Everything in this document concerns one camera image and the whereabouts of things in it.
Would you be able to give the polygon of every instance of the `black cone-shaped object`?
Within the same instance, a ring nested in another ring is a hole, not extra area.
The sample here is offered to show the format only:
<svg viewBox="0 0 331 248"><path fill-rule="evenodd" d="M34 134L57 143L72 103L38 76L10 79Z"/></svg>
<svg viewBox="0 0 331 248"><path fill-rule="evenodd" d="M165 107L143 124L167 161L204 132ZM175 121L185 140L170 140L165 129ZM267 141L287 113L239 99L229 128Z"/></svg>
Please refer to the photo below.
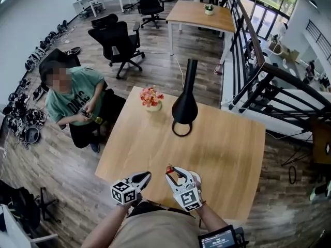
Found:
<svg viewBox="0 0 331 248"><path fill-rule="evenodd" d="M198 115L198 106L192 93L197 65L197 60L188 59L184 91L172 106L172 116L174 117L172 131L179 137L184 137L190 134L192 130L192 122ZM180 135L174 130L176 123L189 124L190 130L188 133Z"/></svg>

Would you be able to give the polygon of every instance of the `chair base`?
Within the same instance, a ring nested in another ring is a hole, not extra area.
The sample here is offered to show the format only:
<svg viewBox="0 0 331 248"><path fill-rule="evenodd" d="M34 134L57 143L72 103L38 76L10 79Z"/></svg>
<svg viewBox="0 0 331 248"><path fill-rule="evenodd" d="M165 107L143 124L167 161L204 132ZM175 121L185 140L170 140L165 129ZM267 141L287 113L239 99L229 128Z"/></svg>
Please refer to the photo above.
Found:
<svg viewBox="0 0 331 248"><path fill-rule="evenodd" d="M37 196L37 197L35 198L35 201L36 201L37 199L40 198L40 204L38 205L38 208L41 210L41 214L42 214L42 218L43 218L43 220L44 220L44 221L51 221L51 219L52 219L52 220L54 220L54 221L56 221L56 222L58 222L58 223L61 223L61 220L57 220L57 219L53 216L53 214L47 209L47 207L48 207L49 205L51 205L51 204L53 204L53 203L58 203L59 200L56 198L56 199L54 199L54 200L52 200L52 201L49 201L49 202L46 202L46 203L45 203L45 202L44 202L44 199L43 199L43 190L46 190L46 188L45 188L45 187L40 188L40 196Z"/></svg>
<svg viewBox="0 0 331 248"><path fill-rule="evenodd" d="M154 25L156 26L156 28L159 28L159 26L157 25L157 22L158 20L166 20L166 19L162 19L160 18L160 16L158 14L152 14L150 18L143 18L143 21L145 21L144 23L142 23L140 25L141 28L144 28L144 25L149 23L149 22L153 22Z"/></svg>
<svg viewBox="0 0 331 248"><path fill-rule="evenodd" d="M123 67L124 67L124 65L125 65L126 63L130 63L130 64L136 66L136 67L139 69L139 71L142 71L142 70L143 70L143 68L141 68L141 67L140 67L138 64L136 64L133 60L131 60L132 58L137 57L137 56L139 56L139 55L141 55L142 58L145 58L145 53L144 53L144 52L140 52L140 51L138 50L135 54L133 54L133 56L132 56L130 59L128 59L128 60L126 60L126 61L124 61L124 62L121 63L121 66L119 67L119 70L118 70L117 75L116 75L116 79L118 79L118 80L122 79L122 77L120 77L119 74L121 73L121 71L122 71L122 69L123 69Z"/></svg>

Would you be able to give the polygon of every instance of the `flower pot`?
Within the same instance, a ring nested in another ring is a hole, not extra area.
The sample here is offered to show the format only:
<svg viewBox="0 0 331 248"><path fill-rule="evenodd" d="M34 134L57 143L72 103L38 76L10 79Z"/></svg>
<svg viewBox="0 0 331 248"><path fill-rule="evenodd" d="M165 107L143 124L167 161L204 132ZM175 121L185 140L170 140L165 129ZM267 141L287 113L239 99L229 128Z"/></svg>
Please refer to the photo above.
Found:
<svg viewBox="0 0 331 248"><path fill-rule="evenodd" d="M157 106L145 106L146 110L151 112L159 111L161 107L162 107L162 102L160 101L157 104Z"/></svg>
<svg viewBox="0 0 331 248"><path fill-rule="evenodd" d="M212 14L214 14L214 11L213 10L205 10L205 14L211 16Z"/></svg>

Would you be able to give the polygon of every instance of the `green plant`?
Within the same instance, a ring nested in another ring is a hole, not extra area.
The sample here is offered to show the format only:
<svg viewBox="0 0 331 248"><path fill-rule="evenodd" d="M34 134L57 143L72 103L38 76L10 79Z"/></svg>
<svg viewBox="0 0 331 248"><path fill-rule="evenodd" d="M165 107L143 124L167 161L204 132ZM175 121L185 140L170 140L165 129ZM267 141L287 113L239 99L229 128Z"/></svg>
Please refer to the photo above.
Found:
<svg viewBox="0 0 331 248"><path fill-rule="evenodd" d="M213 11L214 10L214 6L212 4L205 4L204 8L208 11Z"/></svg>

